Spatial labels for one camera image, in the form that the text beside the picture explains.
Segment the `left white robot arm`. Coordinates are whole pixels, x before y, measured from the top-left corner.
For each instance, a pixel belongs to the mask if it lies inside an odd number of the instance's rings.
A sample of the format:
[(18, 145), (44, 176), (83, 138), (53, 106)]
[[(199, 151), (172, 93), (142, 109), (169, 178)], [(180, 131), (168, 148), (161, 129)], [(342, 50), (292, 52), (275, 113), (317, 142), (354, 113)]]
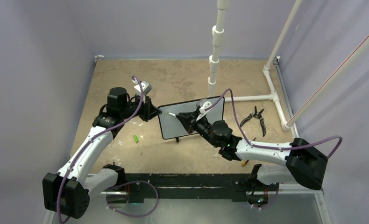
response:
[(123, 189), (129, 194), (131, 188), (141, 187), (143, 183), (151, 186), (143, 180), (128, 182), (124, 168), (114, 164), (105, 165), (89, 177), (90, 169), (125, 123), (135, 116), (147, 122), (161, 114), (147, 96), (149, 87), (141, 84), (134, 89), (137, 94), (131, 98), (125, 88), (112, 88), (81, 147), (56, 173), (47, 173), (43, 178), (45, 209), (55, 212), (59, 223), (81, 218), (90, 201), (108, 188)]

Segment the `green marker cap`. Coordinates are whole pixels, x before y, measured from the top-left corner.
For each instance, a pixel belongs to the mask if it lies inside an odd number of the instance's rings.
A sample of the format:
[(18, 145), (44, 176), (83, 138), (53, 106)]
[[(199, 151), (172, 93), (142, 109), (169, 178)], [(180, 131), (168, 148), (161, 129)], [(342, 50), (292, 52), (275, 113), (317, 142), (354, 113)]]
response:
[(133, 138), (134, 138), (135, 143), (139, 142), (138, 137), (135, 134), (133, 135)]

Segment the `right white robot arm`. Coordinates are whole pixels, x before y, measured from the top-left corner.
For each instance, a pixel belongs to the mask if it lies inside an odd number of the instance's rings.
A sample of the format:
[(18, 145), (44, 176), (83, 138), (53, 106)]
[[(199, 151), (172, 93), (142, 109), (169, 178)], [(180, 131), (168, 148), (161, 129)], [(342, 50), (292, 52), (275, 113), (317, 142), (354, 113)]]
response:
[(269, 167), (253, 169), (249, 185), (260, 190), (276, 182), (297, 182), (312, 190), (320, 190), (326, 171), (328, 157), (301, 138), (293, 142), (272, 144), (247, 142), (232, 134), (224, 120), (210, 124), (206, 117), (199, 118), (197, 112), (180, 112), (175, 118), (188, 133), (196, 132), (226, 160), (256, 160), (271, 163)]

